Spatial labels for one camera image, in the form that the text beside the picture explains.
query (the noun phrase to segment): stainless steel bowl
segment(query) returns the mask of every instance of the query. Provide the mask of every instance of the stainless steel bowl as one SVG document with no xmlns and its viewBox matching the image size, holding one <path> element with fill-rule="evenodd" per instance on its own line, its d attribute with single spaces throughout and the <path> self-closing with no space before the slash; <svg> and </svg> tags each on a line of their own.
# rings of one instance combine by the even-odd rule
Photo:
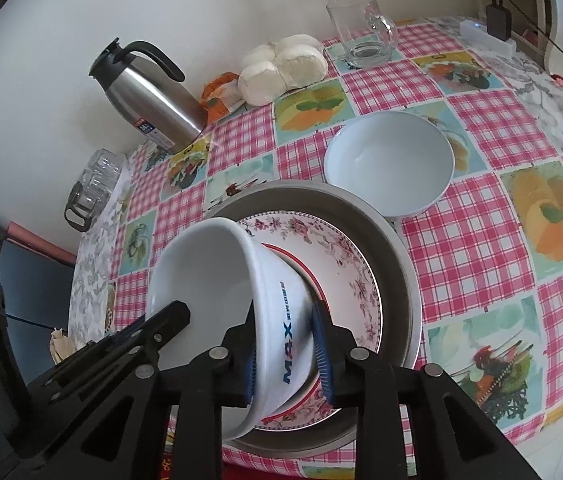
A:
<svg viewBox="0 0 563 480">
<path fill-rule="evenodd" d="M 379 354 L 390 363 L 413 367 L 421 335 L 417 276 L 404 245 L 386 220 L 359 197 L 310 180 L 277 180 L 231 197 L 210 217 L 238 221 L 273 210 L 299 211 L 330 222 L 344 232 L 368 260 L 383 305 Z M 338 411 L 320 424 L 293 431 L 253 430 L 228 444 L 270 458 L 322 454 L 355 439 L 357 410 Z"/>
</svg>

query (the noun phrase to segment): empty white bowl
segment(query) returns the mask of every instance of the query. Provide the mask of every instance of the empty white bowl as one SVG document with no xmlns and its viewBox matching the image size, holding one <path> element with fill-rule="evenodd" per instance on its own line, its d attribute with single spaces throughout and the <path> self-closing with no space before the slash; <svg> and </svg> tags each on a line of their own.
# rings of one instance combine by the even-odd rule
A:
<svg viewBox="0 0 563 480">
<path fill-rule="evenodd" d="M 446 136 L 407 112 L 375 112 L 330 141 L 325 179 L 356 194 L 388 219 L 428 209 L 448 188 L 455 156 Z"/>
<path fill-rule="evenodd" d="M 255 311 L 255 393 L 248 408 L 223 408 L 225 440 L 248 433 L 308 379 L 314 358 L 311 293 L 286 262 L 226 218 L 199 222 L 159 256 L 146 319 L 172 301 L 187 304 L 191 322 L 159 351 L 159 369 L 188 364 L 219 346 L 231 326 Z"/>
</svg>

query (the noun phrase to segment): silver bolt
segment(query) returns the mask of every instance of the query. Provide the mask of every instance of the silver bolt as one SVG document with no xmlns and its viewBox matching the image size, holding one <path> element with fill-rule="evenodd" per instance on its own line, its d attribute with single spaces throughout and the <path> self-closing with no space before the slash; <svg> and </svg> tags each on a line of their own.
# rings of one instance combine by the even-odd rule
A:
<svg viewBox="0 0 563 480">
<path fill-rule="evenodd" d="M 370 352 L 361 346 L 357 346 L 357 348 L 353 348 L 351 350 L 351 357 L 356 361 L 363 361 L 364 359 L 368 359 Z"/>
<path fill-rule="evenodd" d="M 139 365 L 135 368 L 135 375 L 137 375 L 140 379 L 148 379 L 149 377 L 152 377 L 154 373 L 155 368 L 151 365 Z"/>
<path fill-rule="evenodd" d="M 437 363 L 428 363 L 427 365 L 424 365 L 423 371 L 430 377 L 440 377 L 443 373 L 443 368 Z"/>
<path fill-rule="evenodd" d="M 228 349 L 223 346 L 215 346 L 208 351 L 208 355 L 213 359 L 223 359 L 228 356 Z"/>
</svg>

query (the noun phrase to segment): tablecloth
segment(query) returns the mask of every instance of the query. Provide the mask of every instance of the tablecloth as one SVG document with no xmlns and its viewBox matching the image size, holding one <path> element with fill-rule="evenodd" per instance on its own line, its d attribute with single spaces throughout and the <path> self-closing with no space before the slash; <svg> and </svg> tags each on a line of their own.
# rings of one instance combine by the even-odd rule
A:
<svg viewBox="0 0 563 480">
<path fill-rule="evenodd" d="M 563 88 L 521 53 L 509 59 L 466 41 L 460 21 L 402 23 L 392 60 L 369 70 L 350 67 L 337 39 L 324 41 L 324 82 L 244 107 L 179 155 L 141 145 L 123 199 L 82 237 L 68 326 L 78 347 L 144 313 L 159 254 L 209 208 L 261 182 L 323 181 L 328 141 L 347 120 L 403 109 L 446 133 L 456 168 L 433 207 L 395 223 L 421 289 L 417 367 L 438 362 L 454 373 L 514 443 L 563 416 Z M 297 108 L 308 101 L 329 104 Z M 514 373 L 497 383 L 505 365 Z M 412 461 L 405 413 L 404 434 Z M 354 443 L 302 460 L 230 447 L 223 458 L 343 478 Z"/>
</svg>

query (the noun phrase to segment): floral plate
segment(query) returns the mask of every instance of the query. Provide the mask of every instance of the floral plate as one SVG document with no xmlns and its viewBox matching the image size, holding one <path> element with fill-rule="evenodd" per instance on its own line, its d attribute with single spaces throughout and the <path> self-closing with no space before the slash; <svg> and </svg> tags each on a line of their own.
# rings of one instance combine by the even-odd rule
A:
<svg viewBox="0 0 563 480">
<path fill-rule="evenodd" d="M 382 313 L 377 282 L 366 258 L 345 234 L 322 219 L 293 211 L 260 213 L 238 223 L 255 240 L 286 256 L 326 302 L 333 322 L 349 328 L 359 346 L 379 349 Z M 337 411 L 325 400 L 318 378 L 306 390 L 298 403 L 287 409 L 284 405 L 257 428 L 298 430 Z"/>
</svg>

